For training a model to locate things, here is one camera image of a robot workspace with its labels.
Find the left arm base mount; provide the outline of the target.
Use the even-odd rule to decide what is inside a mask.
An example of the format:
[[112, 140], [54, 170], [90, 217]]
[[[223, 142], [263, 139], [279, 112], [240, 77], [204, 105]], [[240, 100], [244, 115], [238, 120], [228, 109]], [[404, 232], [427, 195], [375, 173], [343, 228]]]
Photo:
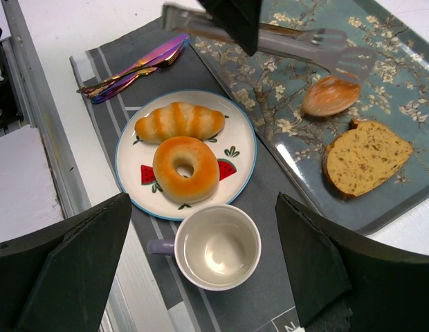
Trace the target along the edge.
[[4, 129], [17, 120], [22, 120], [23, 116], [18, 110], [15, 92], [8, 70], [5, 51], [0, 43], [0, 129]]

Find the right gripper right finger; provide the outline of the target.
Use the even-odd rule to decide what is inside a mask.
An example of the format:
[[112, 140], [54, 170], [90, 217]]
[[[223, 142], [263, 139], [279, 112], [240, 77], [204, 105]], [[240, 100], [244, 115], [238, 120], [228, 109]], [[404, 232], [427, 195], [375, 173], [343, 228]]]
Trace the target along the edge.
[[429, 331], [429, 256], [371, 240], [286, 194], [277, 226], [305, 331]]

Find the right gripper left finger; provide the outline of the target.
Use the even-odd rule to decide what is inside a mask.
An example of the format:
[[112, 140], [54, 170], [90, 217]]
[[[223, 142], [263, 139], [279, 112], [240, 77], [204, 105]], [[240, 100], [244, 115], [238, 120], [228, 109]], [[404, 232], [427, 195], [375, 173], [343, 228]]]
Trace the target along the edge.
[[130, 218], [119, 193], [0, 243], [0, 331], [97, 331]]

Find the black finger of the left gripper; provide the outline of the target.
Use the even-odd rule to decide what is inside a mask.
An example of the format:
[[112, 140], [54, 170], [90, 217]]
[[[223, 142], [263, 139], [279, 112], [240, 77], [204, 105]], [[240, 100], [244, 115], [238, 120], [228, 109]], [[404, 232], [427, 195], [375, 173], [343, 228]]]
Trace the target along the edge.
[[198, 0], [214, 22], [221, 26], [248, 55], [258, 48], [262, 0]]

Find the round shell-shaped bun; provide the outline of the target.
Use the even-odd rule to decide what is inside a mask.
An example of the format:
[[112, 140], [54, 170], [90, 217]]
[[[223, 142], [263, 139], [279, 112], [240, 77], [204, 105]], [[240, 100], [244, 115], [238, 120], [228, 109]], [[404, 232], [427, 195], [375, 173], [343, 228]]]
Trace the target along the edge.
[[302, 110], [313, 117], [333, 116], [348, 109], [359, 98], [362, 86], [327, 76], [311, 86], [303, 99]]

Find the glazed bagel bread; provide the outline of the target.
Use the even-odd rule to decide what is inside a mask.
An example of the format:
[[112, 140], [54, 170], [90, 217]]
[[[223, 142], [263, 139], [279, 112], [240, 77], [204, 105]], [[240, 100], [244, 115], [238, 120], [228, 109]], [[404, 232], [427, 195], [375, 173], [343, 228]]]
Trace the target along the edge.
[[217, 158], [209, 146], [187, 136], [162, 142], [154, 154], [153, 170], [165, 195], [179, 203], [208, 198], [220, 179]]

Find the metal serving tongs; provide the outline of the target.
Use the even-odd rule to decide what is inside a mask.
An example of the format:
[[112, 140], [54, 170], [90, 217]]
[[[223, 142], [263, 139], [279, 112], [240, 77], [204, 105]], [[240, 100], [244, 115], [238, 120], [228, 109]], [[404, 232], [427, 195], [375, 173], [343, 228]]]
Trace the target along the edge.
[[[231, 30], [220, 26], [206, 12], [191, 10], [175, 3], [162, 7], [163, 28], [198, 37], [237, 44], [249, 55], [255, 51], [240, 42]], [[359, 83], [368, 78], [376, 53], [367, 47], [346, 47], [347, 34], [336, 29], [300, 31], [270, 24], [260, 24], [257, 50], [280, 57], [318, 65], [340, 80]]]

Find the striped croissant bread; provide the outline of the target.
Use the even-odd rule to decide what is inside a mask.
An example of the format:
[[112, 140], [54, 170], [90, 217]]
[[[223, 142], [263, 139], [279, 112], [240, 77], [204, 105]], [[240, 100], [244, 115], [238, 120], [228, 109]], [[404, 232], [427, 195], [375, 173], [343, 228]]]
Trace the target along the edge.
[[142, 141], [157, 144], [177, 136], [207, 140], [223, 130], [225, 123], [226, 118], [220, 111], [173, 102], [137, 120], [135, 132]]

